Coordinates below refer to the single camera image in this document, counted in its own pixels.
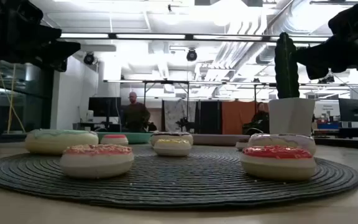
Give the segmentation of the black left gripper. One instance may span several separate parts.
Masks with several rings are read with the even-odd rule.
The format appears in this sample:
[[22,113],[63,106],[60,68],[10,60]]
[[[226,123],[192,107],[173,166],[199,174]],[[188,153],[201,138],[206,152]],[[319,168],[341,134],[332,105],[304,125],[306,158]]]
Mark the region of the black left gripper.
[[80,43],[57,41],[62,34],[57,28],[37,26],[14,34],[18,36],[13,40],[0,36],[0,60],[20,62],[44,57],[51,69],[66,72],[67,58],[81,49]]

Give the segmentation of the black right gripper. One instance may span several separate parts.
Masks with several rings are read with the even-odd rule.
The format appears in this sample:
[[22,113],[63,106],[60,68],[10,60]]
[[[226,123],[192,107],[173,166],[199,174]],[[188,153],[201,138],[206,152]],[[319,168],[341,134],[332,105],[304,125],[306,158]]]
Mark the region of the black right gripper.
[[331,50],[334,38],[330,37],[325,42],[305,49],[296,50],[293,59],[306,66],[306,72],[310,80],[324,78],[329,68],[335,72],[343,72],[348,68],[358,71],[358,38],[347,42],[341,42],[334,50],[331,58]]

